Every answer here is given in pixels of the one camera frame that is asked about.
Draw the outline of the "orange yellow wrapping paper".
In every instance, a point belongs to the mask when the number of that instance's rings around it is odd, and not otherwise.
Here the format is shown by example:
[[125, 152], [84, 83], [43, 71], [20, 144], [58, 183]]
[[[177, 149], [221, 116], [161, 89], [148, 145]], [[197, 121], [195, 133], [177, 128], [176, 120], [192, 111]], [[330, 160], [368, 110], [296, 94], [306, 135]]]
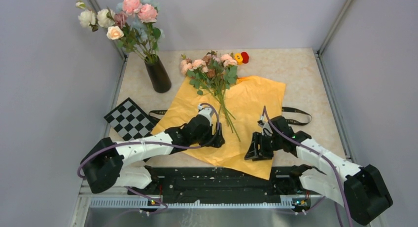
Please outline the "orange yellow wrapping paper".
[[[166, 114], [152, 130], [152, 134], [160, 133], [167, 128], [188, 123], [197, 113], [200, 103], [209, 103], [219, 108], [219, 103], [213, 96], [206, 93], [198, 95], [197, 89], [186, 78], [180, 86], [176, 96]], [[225, 93], [225, 105], [233, 115], [233, 133], [226, 125], [225, 115], [222, 114], [222, 135], [225, 144], [220, 148], [204, 147], [196, 150], [186, 150], [185, 153], [205, 163], [241, 171], [261, 179], [268, 179], [273, 164], [272, 160], [245, 160], [252, 141], [253, 132], [260, 132], [258, 121], [264, 108], [268, 108], [273, 115], [281, 115], [282, 101], [285, 94], [285, 83], [276, 82], [259, 76], [247, 76], [238, 79]]]

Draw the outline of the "orange paper bouquet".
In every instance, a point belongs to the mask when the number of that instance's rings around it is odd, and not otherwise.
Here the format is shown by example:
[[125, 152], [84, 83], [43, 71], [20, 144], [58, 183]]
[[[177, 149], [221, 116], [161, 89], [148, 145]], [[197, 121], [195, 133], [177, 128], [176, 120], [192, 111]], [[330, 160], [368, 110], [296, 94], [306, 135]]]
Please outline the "orange paper bouquet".
[[180, 71], [190, 78], [190, 84], [198, 90], [199, 95], [209, 93], [220, 105], [219, 114], [223, 114], [227, 126], [240, 140], [233, 120], [236, 118], [227, 109], [226, 91], [237, 83], [238, 62], [234, 53], [218, 55], [216, 51], [207, 53], [201, 59], [192, 60], [185, 54], [181, 55]]

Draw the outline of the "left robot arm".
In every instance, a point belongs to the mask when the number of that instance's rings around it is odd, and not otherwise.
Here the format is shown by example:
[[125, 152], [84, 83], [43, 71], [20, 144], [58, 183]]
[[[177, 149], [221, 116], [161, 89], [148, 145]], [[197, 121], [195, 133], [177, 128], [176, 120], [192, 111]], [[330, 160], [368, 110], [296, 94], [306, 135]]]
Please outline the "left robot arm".
[[224, 143], [221, 123], [213, 124], [210, 116], [199, 114], [186, 124], [142, 139], [114, 142], [103, 138], [82, 159], [77, 172], [94, 194], [112, 187], [133, 187], [152, 194], [158, 188], [157, 179], [144, 166], [134, 168], [131, 164], [185, 150], [220, 148]]

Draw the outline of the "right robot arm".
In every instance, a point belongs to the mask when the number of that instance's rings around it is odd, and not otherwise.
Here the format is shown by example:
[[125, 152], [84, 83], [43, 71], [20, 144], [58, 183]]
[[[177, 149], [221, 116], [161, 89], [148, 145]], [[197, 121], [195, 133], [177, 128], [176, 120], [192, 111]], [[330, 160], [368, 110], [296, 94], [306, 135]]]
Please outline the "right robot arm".
[[261, 132], [252, 134], [246, 160], [272, 159], [283, 150], [308, 162], [290, 172], [289, 187], [294, 193], [314, 191], [344, 207], [352, 220], [363, 226], [393, 205], [380, 171], [341, 158], [320, 145], [304, 131], [294, 132], [283, 116], [261, 116]]

